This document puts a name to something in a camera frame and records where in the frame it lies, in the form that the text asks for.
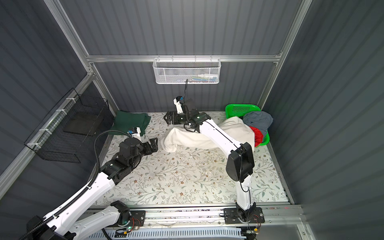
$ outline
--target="red cloth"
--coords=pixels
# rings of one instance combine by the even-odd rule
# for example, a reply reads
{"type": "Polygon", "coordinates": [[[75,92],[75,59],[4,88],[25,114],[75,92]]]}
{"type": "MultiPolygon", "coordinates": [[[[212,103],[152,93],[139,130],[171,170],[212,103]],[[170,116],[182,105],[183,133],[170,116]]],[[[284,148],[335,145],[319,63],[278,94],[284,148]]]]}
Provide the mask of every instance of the red cloth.
{"type": "Polygon", "coordinates": [[[250,126],[250,128],[255,133],[255,147],[257,147],[257,146],[259,146],[260,143],[263,142],[264,136],[258,128],[251,127],[251,126],[250,126]]]}

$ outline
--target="zip tie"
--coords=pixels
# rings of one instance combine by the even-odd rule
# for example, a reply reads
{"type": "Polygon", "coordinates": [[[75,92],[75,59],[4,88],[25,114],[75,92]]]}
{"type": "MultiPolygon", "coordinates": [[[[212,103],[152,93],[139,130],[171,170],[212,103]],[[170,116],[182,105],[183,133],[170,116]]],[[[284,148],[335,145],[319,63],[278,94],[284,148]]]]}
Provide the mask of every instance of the zip tie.
{"type": "Polygon", "coordinates": [[[49,129],[48,128],[46,128],[46,129],[39,129],[39,131],[47,131],[50,135],[52,135],[52,132],[51,131],[49,131],[49,129]]]}
{"type": "Polygon", "coordinates": [[[63,111],[65,115],[67,115],[67,113],[65,112],[65,109],[57,109],[56,111],[63,111]]]}
{"type": "Polygon", "coordinates": [[[37,148],[39,148],[39,149],[41,148],[41,146],[40,146],[40,144],[38,142],[37,143],[27,143],[27,145],[37,146],[37,148]]]}
{"type": "Polygon", "coordinates": [[[76,100],[75,100],[75,98],[66,98],[66,99],[71,99],[71,100],[73,100],[73,101],[76,103],[76,100]]]}

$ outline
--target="folded green cloth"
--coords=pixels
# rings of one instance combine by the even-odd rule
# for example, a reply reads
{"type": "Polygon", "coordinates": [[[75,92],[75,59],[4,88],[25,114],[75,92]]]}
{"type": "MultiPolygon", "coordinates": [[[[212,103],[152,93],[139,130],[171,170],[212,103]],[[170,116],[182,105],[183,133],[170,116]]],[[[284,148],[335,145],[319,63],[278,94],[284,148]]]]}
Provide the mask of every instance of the folded green cloth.
{"type": "MultiPolygon", "coordinates": [[[[151,117],[146,113],[126,113],[123,111],[118,111],[111,130],[128,132],[130,128],[139,127],[141,130],[140,136],[143,136],[150,120],[151,117]]],[[[123,135],[119,132],[109,132],[109,134],[123,135]]]]}

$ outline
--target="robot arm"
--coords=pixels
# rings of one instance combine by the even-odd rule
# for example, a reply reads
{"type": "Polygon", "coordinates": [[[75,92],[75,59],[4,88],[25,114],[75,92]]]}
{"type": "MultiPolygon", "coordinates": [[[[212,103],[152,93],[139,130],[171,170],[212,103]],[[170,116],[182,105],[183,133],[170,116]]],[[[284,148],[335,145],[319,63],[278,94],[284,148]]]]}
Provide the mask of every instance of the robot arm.
{"type": "Polygon", "coordinates": [[[117,223],[132,230],[129,207],[120,201],[111,203],[104,210],[76,221],[98,198],[112,189],[140,163],[141,158],[157,152],[157,138],[142,143],[129,137],[119,145],[120,151],[100,169],[92,185],[88,182],[77,193],[44,218],[35,216],[27,223],[28,234],[33,240],[81,240],[100,229],[117,223]]]}
{"type": "Polygon", "coordinates": [[[241,221],[247,222],[248,216],[253,216],[252,213],[256,208],[256,204],[252,203],[250,190],[251,175],[255,166],[252,147],[247,142],[242,144],[230,137],[206,113],[199,113],[191,99],[184,99],[183,102],[181,100],[181,96],[174,99],[177,113],[168,112],[164,119],[168,124],[183,124],[184,128],[188,125],[194,131],[211,139],[224,152],[228,158],[227,174],[236,186],[237,214],[241,221]]]}

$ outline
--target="work surface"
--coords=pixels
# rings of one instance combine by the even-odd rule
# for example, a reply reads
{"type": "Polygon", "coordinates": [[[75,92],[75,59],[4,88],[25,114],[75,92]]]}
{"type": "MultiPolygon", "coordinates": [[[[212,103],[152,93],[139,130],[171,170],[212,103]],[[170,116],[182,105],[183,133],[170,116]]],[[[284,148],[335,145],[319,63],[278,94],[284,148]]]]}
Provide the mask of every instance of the work surface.
{"type": "MultiPolygon", "coordinates": [[[[219,123],[225,112],[207,112],[219,123]]],[[[142,141],[161,138],[173,127],[167,125],[165,113],[148,113],[151,122],[142,141]]],[[[103,164],[119,151],[119,143],[126,136],[115,135],[103,164]]],[[[253,153],[251,189],[255,202],[287,202],[277,171],[266,146],[255,148],[253,153]]],[[[219,149],[191,149],[179,147],[176,152],[159,151],[144,156],[139,166],[123,181],[99,198],[94,205],[108,205],[121,200],[127,205],[147,204],[214,204],[236,201],[233,180],[227,175],[227,159],[219,149]]]]}

